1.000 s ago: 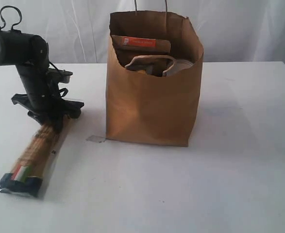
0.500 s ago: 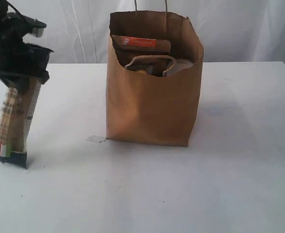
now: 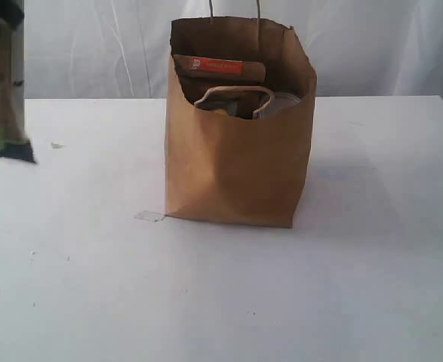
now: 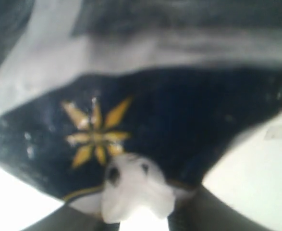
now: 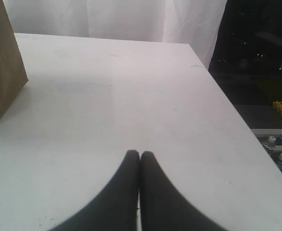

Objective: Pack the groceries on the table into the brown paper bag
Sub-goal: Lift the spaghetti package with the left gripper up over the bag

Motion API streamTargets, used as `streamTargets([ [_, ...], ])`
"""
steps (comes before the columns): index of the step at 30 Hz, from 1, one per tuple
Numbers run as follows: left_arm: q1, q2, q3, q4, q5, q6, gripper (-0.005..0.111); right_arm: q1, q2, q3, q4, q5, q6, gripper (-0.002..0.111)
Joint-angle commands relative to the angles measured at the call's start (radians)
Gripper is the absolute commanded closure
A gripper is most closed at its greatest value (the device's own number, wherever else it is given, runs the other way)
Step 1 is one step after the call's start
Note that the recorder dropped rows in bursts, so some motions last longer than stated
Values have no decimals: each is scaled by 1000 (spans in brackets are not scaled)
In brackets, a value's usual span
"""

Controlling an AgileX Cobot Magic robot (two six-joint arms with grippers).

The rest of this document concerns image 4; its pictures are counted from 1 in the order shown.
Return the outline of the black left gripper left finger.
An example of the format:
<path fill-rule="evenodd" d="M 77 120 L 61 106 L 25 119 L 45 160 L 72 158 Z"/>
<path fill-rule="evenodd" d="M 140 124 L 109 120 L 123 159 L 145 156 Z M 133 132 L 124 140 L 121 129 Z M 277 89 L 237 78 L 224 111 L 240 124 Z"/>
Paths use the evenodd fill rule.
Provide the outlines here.
<path fill-rule="evenodd" d="M 23 229 L 24 231 L 118 231 L 119 224 L 106 224 L 98 215 L 84 214 L 62 206 L 50 215 Z"/>

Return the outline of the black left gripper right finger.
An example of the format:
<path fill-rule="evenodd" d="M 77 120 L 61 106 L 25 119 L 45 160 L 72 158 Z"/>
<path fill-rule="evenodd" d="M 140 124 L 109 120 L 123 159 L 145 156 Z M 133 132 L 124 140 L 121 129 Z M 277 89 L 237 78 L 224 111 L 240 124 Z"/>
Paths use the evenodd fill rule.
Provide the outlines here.
<path fill-rule="evenodd" d="M 227 203 L 203 185 L 175 187 L 171 231 L 282 231 L 282 206 L 273 197 L 238 197 Z"/>

